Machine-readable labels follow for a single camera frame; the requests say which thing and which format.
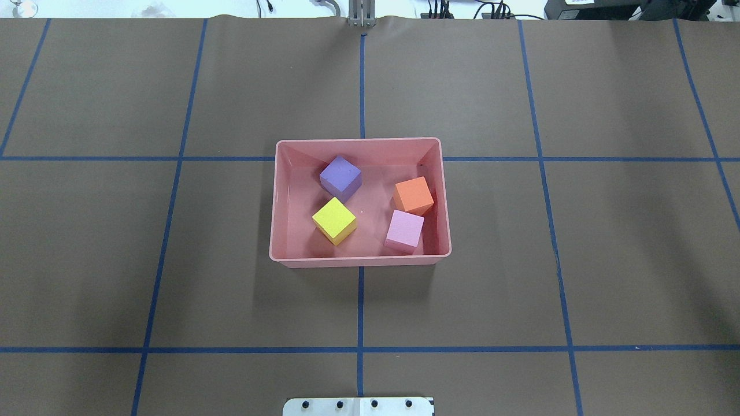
gray table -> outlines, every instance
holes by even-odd
[[[717,82],[737,24],[4,20],[0,38],[0,413],[355,395],[740,413],[740,87]],[[451,257],[269,260],[278,140],[429,135]]]

white metal plate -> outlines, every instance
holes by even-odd
[[[283,416],[319,415],[434,416],[434,399],[432,397],[296,398],[288,400],[283,406]]]

pink bin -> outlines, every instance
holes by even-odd
[[[319,174],[337,155],[362,170],[363,184],[346,206],[357,229],[334,246],[311,216],[332,196]],[[412,255],[383,246],[398,182],[426,178],[434,206],[424,215]],[[435,137],[283,140],[275,147],[270,258],[288,267],[400,266],[435,264],[450,255],[449,216],[442,145]]]

gray metal bracket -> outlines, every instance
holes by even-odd
[[[349,0],[347,22],[350,26],[375,26],[375,0]]]

block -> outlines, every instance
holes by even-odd
[[[357,228],[357,218],[336,197],[327,202],[312,218],[316,227],[335,246]]]
[[[321,186],[346,203],[363,184],[362,172],[342,156],[337,156],[319,175]]]
[[[396,209],[414,215],[424,215],[434,205],[434,199],[423,176],[396,184],[393,201]]]
[[[394,209],[385,246],[412,254],[419,246],[422,225],[424,217]]]

